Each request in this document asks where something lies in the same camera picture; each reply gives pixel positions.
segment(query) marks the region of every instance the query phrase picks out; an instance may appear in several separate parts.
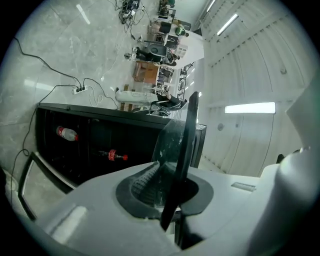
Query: power strip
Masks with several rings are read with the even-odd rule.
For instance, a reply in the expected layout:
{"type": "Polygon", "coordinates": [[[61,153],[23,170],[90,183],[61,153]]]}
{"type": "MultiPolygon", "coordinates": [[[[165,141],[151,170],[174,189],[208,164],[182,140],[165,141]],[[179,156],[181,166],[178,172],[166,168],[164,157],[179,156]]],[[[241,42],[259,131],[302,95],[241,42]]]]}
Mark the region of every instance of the power strip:
{"type": "Polygon", "coordinates": [[[83,93],[83,92],[85,92],[85,91],[87,91],[88,90],[88,86],[84,86],[84,89],[83,89],[83,87],[82,87],[82,90],[80,90],[80,89],[73,89],[72,90],[72,94],[73,95],[77,95],[77,94],[80,94],[80,93],[83,93]]]}

